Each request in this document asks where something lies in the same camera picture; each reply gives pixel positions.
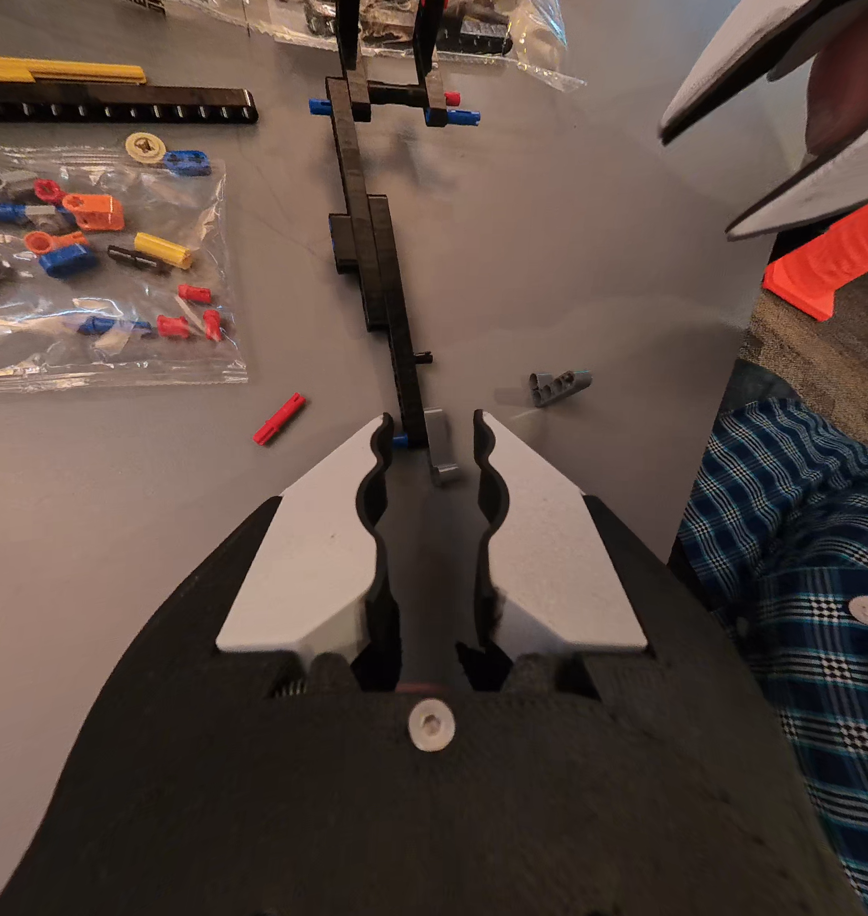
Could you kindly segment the clear bag of black parts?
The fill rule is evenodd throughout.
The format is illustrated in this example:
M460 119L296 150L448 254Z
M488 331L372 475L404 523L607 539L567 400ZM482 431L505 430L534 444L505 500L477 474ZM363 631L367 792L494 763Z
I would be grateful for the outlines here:
M359 46L369 57L409 59L418 2L360 1ZM336 51L336 3L243 2L250 29L301 47ZM567 42L559 2L448 1L436 40L438 62L515 66L560 91L585 84L564 73Z

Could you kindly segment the person's right hand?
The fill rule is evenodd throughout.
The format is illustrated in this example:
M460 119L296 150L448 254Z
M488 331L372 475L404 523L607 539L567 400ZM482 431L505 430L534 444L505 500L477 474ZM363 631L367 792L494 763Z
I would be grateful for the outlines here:
M813 156L868 127L868 8L817 53L806 91Z

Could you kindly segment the orange plastic object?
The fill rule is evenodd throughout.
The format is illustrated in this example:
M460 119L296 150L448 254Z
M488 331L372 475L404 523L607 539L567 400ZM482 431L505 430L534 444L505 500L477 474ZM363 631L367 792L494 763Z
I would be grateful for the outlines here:
M767 266L762 288L817 322L834 313L836 292L868 273L868 203Z

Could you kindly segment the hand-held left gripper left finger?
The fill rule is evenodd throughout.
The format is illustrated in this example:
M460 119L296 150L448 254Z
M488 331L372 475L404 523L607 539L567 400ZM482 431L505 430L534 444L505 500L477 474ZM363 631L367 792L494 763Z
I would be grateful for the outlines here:
M366 691L394 691L400 611L379 523L394 419L382 413L285 488L217 636L224 653L342 656Z

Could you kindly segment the long yellow lego axle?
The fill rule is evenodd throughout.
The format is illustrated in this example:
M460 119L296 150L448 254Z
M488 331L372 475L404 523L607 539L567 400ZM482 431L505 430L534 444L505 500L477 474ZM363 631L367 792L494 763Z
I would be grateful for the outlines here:
M139 66L0 57L0 83L110 83L144 85Z

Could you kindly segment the clear printed plastic bag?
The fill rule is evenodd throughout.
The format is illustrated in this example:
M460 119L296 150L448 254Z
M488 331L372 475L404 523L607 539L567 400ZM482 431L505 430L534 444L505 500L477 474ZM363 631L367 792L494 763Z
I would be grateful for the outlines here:
M222 23L268 35L272 32L266 1L123 1L166 18L207 17Z

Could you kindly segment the grey lego connector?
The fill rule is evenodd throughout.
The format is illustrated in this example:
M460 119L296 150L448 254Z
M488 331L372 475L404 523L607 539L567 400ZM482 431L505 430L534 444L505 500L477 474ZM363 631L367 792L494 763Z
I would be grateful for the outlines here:
M533 406L544 408L587 389L592 384L592 372L568 370L560 375L531 373L528 383Z

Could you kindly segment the clear bag of lego pieces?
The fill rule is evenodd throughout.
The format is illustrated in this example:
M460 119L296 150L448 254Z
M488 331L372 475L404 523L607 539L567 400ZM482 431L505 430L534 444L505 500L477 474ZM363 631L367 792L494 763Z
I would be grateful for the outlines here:
M209 159L177 177L125 146L0 146L0 391L247 380Z

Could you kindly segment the red lego pin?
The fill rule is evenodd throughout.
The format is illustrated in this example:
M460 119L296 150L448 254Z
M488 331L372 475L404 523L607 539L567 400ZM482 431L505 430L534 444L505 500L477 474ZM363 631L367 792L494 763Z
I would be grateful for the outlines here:
M252 441L261 447L269 445L304 408L306 399L294 393L289 399L254 432Z

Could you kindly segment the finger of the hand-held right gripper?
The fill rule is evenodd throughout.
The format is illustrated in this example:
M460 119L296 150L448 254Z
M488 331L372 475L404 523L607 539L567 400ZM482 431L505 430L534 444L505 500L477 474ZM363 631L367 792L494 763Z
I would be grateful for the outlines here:
M770 235L851 212L868 203L868 129L809 162L727 229L729 239Z
M739 2L666 109L661 142L671 143L763 76L775 83L810 63L809 78L817 53L867 8L868 1Z

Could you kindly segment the black lego beam assembly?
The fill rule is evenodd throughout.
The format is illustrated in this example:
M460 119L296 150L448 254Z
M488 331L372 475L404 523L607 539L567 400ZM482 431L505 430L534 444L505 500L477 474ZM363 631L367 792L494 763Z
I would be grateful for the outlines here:
M436 44L446 6L443 1L418 2L412 32L417 80L397 84L368 78L359 47L360 4L336 2L341 75L325 80L325 98L309 101L312 115L331 122L346 205L345 212L328 217L336 271L358 278L367 330L386 335L402 421L402 434L394 441L427 451L438 487L455 483L461 471L443 410L424 404L417 368L433 362L433 357L417 352L412 343L389 202L367 189L357 124L371 122L375 107L389 105L420 110L428 127L479 125L481 114L461 109L460 94L446 93L439 75Z

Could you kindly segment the person's blue plaid shirt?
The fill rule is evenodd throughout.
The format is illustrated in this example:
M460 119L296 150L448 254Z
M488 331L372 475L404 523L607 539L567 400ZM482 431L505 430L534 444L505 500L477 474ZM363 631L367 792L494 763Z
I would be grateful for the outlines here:
M868 445L795 398L726 409L678 542L868 910Z

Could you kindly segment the long black lego beam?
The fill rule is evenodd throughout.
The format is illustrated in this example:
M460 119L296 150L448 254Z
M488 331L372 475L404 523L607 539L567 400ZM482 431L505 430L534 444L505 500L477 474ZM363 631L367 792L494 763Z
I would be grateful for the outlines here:
M243 88L151 84L0 83L0 123L255 125Z

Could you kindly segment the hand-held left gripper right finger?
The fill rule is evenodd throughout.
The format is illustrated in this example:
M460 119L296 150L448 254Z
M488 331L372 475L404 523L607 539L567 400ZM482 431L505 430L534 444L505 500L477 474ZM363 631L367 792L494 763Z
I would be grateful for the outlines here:
M638 654L649 640L585 493L484 409L473 415L480 472L473 617L478 647L457 643L477 692L499 692L520 658Z

